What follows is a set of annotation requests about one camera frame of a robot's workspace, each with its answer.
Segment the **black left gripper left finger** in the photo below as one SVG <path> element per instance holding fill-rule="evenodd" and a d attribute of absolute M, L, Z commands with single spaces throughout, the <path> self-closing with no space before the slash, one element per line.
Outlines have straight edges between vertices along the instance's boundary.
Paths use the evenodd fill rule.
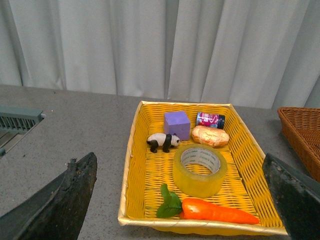
<path fill-rule="evenodd" d="M 76 240 L 97 180 L 93 152 L 71 159 L 67 169 L 0 218 L 2 240 Z"/>

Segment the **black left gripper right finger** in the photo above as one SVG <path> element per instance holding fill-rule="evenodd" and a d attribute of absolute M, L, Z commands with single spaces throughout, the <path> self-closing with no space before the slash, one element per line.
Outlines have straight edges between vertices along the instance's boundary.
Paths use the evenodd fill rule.
<path fill-rule="evenodd" d="M 292 240 L 320 238 L 320 183 L 267 153 L 262 170 L 275 209 Z"/>

